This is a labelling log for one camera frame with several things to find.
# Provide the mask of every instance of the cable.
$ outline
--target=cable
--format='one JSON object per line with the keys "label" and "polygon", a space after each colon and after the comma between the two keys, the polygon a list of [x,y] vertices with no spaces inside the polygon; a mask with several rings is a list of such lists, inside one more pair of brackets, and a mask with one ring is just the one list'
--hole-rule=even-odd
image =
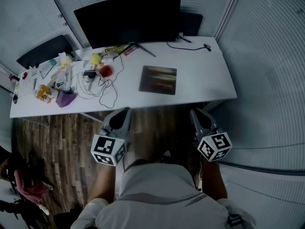
{"label": "cable", "polygon": [[199,160],[199,162],[200,162],[199,179],[200,179],[200,180],[202,180],[202,179],[200,178],[200,174],[201,174],[201,170],[202,170],[202,164],[201,164],[201,154],[200,154],[200,160]]}
{"label": "cable", "polygon": [[[99,82],[98,82],[98,86],[101,86],[102,88],[101,88],[97,93],[92,93],[91,91],[87,91],[87,89],[86,89],[86,87],[85,87],[85,84],[84,84],[84,78],[83,78],[84,72],[79,72],[79,73],[75,74],[75,75],[71,78],[71,80],[72,80],[75,76],[77,76],[77,78],[76,78],[76,93],[77,93],[77,95],[78,95],[80,98],[86,99],[86,100],[93,99],[93,98],[95,98],[95,97],[99,97],[99,104],[100,104],[100,105],[105,106],[105,107],[108,108],[108,109],[112,109],[112,108],[114,107],[114,105],[115,105],[115,102],[116,102],[117,99],[118,99],[118,92],[117,92],[117,90],[115,89],[115,86],[114,86],[113,83],[114,83],[114,82],[116,81],[116,79],[118,78],[118,75],[125,69],[121,55],[119,55],[119,57],[120,57],[120,59],[121,59],[122,69],[116,74],[114,80],[105,79],[100,73],[96,72],[95,70],[86,71],[86,72],[95,72],[95,73],[99,76],[100,79],[99,79]],[[78,85],[79,85],[81,91],[82,91],[85,95],[91,96],[91,97],[88,97],[88,98],[87,98],[87,97],[81,96],[81,95],[79,94],[79,91],[78,91]],[[108,106],[106,106],[106,105],[104,105],[104,104],[101,103],[101,99],[102,99],[103,96],[105,96],[105,95],[107,94],[107,93],[105,93],[105,90],[106,90],[107,88],[111,87],[111,86],[113,87],[116,96],[115,96],[115,100],[114,100],[114,102],[113,102],[112,107],[108,107]]]}
{"label": "cable", "polygon": [[[114,82],[116,81],[116,79],[118,78],[118,75],[125,69],[124,64],[123,64],[123,60],[122,60],[122,57],[121,57],[120,54],[119,54],[119,57],[120,57],[120,59],[121,59],[122,69],[117,73],[117,75],[115,76],[115,79],[114,79],[113,81],[110,80],[110,79],[104,81],[104,83],[103,83],[103,84],[104,84],[103,92],[102,92],[102,95],[101,95],[101,97],[100,97],[100,99],[99,99],[100,105],[105,106],[107,109],[112,109],[112,108],[114,107],[114,104],[115,104],[116,100],[118,99],[118,92],[116,91],[116,89],[115,89],[113,83],[114,83]],[[115,100],[114,100],[114,102],[113,102],[113,106],[112,106],[112,107],[108,107],[108,106],[106,106],[106,105],[104,105],[104,104],[101,104],[101,99],[102,99],[102,97],[104,96],[104,91],[105,91],[105,89],[107,89],[107,88],[110,87],[111,85],[112,85],[112,87],[113,87],[113,89],[114,89],[114,91],[115,91],[116,97],[115,97]]]}
{"label": "cable", "polygon": [[178,35],[177,38],[180,38],[188,43],[192,43],[190,40],[183,38],[181,35]]}
{"label": "cable", "polygon": [[[183,38],[182,36],[178,35],[177,38],[180,38],[182,40],[184,40],[185,42],[187,43],[192,43],[190,40],[188,39],[185,39]],[[203,49],[203,48],[206,48],[209,52],[212,51],[211,48],[207,45],[207,44],[203,44],[204,47],[201,47],[201,48],[195,48],[195,49],[190,49],[190,48],[176,48],[176,47],[173,47],[171,46],[170,44],[168,44],[168,42],[166,42],[166,44],[170,47],[170,48],[175,48],[175,49],[182,49],[182,50],[190,50],[190,51],[196,51],[196,50],[199,50],[199,49]]]}
{"label": "cable", "polygon": [[125,172],[125,155],[123,156],[123,170]]}
{"label": "cable", "polygon": [[[172,47],[170,44],[168,44],[168,42],[166,42],[166,44],[167,44],[170,48],[175,48],[175,47]],[[183,50],[196,51],[196,50],[203,49],[203,48],[206,48],[209,52],[212,51],[212,50],[211,50],[210,48],[208,48],[208,47],[201,47],[201,48],[195,48],[195,49],[191,49],[191,48],[175,48],[175,49],[183,49]]]}

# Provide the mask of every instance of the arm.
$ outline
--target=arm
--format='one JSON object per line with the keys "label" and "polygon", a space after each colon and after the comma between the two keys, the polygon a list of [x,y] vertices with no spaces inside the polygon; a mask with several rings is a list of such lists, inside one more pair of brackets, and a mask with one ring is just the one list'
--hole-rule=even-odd
{"label": "arm", "polygon": [[203,159],[202,165],[202,192],[214,200],[228,198],[227,190],[224,186],[220,174],[219,165],[216,161],[208,162]]}
{"label": "arm", "polygon": [[114,187],[115,167],[100,165],[99,173],[88,196],[88,203],[94,198],[103,198],[111,204],[114,199]]}
{"label": "arm", "polygon": [[99,172],[88,196],[88,204],[71,229],[85,229],[95,226],[100,211],[113,202],[115,187],[115,167],[99,165]]}

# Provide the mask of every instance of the sleeve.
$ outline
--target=sleeve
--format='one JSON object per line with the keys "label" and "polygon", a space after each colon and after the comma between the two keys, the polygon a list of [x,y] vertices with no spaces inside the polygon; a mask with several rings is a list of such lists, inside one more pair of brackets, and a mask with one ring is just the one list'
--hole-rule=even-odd
{"label": "sleeve", "polygon": [[71,226],[71,229],[86,229],[95,226],[95,219],[99,212],[109,203],[103,198],[95,198],[89,202]]}
{"label": "sleeve", "polygon": [[237,207],[237,205],[235,205],[230,200],[228,200],[226,198],[221,198],[221,199],[217,200],[217,202],[227,209],[227,211],[229,212],[229,215],[232,215],[232,214],[240,215],[244,221],[243,222],[244,229],[256,229],[257,228],[254,217],[252,215],[250,215],[248,212],[244,211],[243,209]]}

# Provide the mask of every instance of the clothing on floor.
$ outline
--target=clothing on floor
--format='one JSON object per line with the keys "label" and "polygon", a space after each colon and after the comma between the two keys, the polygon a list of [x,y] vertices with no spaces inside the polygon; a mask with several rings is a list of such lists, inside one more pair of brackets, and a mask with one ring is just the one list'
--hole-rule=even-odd
{"label": "clothing on floor", "polygon": [[42,195],[49,192],[42,182],[38,182],[36,185],[31,187],[26,187],[24,183],[24,174],[20,170],[16,170],[14,176],[18,192],[36,205],[41,203]]}

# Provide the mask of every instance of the white desk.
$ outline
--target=white desk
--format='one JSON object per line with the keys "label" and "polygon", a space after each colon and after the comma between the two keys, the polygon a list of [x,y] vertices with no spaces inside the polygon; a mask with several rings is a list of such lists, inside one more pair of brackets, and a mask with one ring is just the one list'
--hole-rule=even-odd
{"label": "white desk", "polygon": [[[204,43],[211,46],[212,51],[200,49],[197,51],[178,50],[170,48],[164,42],[143,43],[142,45],[157,57],[152,57],[141,49],[136,49],[128,56],[122,54],[125,69],[119,74],[114,86],[117,89],[118,98],[113,109],[121,107],[141,108],[159,105],[186,104],[195,102],[223,101],[225,99],[236,98],[236,91],[220,51],[217,42],[212,37],[186,37],[192,43],[183,40],[170,43],[174,47],[198,48]],[[93,52],[101,52],[101,49],[91,47],[77,50],[81,60],[84,62],[74,62],[75,66],[72,75],[90,69],[90,58]],[[119,57],[114,62],[108,63],[114,69],[114,79],[116,74],[122,69]],[[139,92],[142,68],[144,65],[161,66],[177,69],[176,94],[165,95]],[[55,68],[43,80],[39,73],[37,83],[47,84],[50,76],[56,71]],[[76,77],[73,78],[72,85],[76,86]],[[99,91],[98,78],[94,80],[91,92]],[[101,102],[107,106],[112,106],[115,99],[115,92],[112,87],[103,96]],[[43,103],[35,98],[33,94],[20,97],[17,104],[12,102],[10,117],[30,117],[43,115],[60,115],[70,113],[86,113],[108,110],[99,104],[99,98],[84,100],[80,97],[68,106],[59,108],[54,100],[50,104]]]}

